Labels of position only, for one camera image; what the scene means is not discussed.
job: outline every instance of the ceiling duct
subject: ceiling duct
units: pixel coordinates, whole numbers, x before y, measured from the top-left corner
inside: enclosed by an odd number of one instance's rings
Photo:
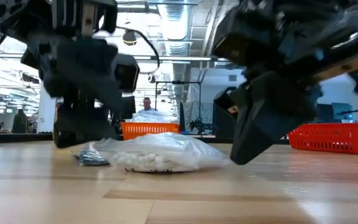
[[[188,56],[190,45],[185,41],[189,33],[189,15],[190,7],[181,4],[161,4],[158,5],[158,11],[162,18],[163,37],[167,40],[175,40],[176,42],[166,42],[165,49],[167,55],[170,56]],[[173,80],[186,81],[186,72],[188,72],[187,64],[174,63]],[[175,97],[184,98],[183,86],[173,86],[173,94]]]

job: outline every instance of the ceiling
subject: ceiling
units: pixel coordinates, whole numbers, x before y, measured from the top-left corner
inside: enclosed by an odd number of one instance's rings
[[[117,25],[141,31],[158,50],[160,56],[172,57],[201,57],[211,54],[211,42],[213,41],[214,28],[228,9],[235,6],[233,0],[171,0],[175,3],[190,3],[185,6],[180,4],[161,5],[149,4],[150,11],[144,11],[144,3],[140,1],[119,1],[121,8]],[[113,35],[105,32],[95,34],[98,38],[105,38],[110,44],[118,46],[119,51],[131,55],[153,55],[152,49],[146,41],[137,38],[135,46],[127,46],[122,41],[124,30],[117,29]],[[0,46],[0,105],[25,108],[35,108],[28,113],[36,113],[39,103],[40,85],[24,82],[23,74],[38,77],[38,71],[20,63],[21,54],[25,50],[25,44],[14,39],[7,38]],[[188,62],[173,63],[166,60],[155,72],[157,81],[200,81],[201,70],[205,70],[203,85],[224,86],[233,84],[229,81],[229,75],[236,75],[238,85],[241,82],[241,70],[215,69],[213,63],[201,63],[202,58],[189,58]],[[152,71],[156,68],[154,61],[138,61],[143,72]],[[176,113],[180,101],[187,99],[188,86],[172,86],[167,84],[158,86],[161,94],[158,96],[160,111]],[[155,84],[149,82],[148,75],[141,75],[137,82],[137,90],[133,93],[136,97],[137,107],[141,109],[142,99],[150,97],[155,99]]]

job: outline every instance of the red basket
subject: red basket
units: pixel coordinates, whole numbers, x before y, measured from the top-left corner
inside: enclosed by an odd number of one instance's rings
[[[121,128],[124,140],[134,139],[145,134],[179,133],[179,124],[173,123],[121,122]]]
[[[358,123],[304,124],[288,137],[294,149],[358,154]]]

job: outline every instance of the person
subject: person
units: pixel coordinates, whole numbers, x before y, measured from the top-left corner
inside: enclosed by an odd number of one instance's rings
[[[145,97],[143,99],[143,109],[140,110],[138,113],[143,113],[143,112],[146,112],[146,111],[154,111],[154,110],[156,110],[156,109],[151,107],[151,104],[152,104],[152,101],[150,100],[150,98]]]
[[[12,133],[27,133],[27,123],[27,116],[24,114],[24,111],[20,109],[17,111],[17,114],[13,120]]]

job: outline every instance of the wooden table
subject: wooden table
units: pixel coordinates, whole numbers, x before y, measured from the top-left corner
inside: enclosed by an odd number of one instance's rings
[[[229,145],[215,145],[224,152]],[[358,223],[358,156],[274,146],[250,164],[155,175],[0,144],[0,223]]]

